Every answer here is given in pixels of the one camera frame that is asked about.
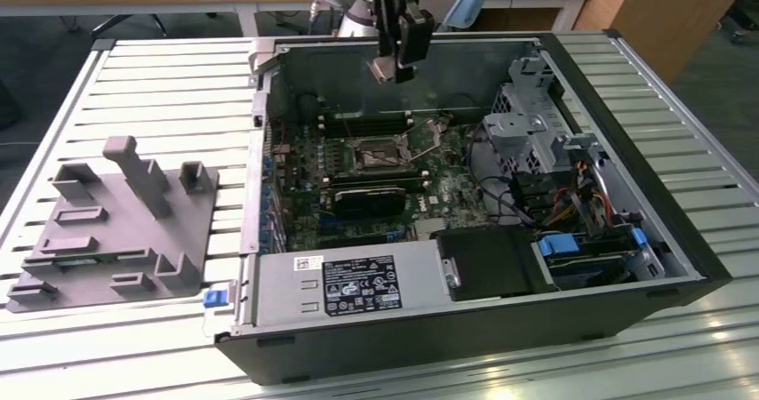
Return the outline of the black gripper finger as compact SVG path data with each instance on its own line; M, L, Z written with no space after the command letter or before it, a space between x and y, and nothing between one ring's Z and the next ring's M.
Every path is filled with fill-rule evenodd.
M398 10L395 0L375 0L376 29L379 31L379 56L396 54Z
M418 6L407 6L399 16L395 82L404 83L414 79L414 64L426 59L435 30L431 13Z

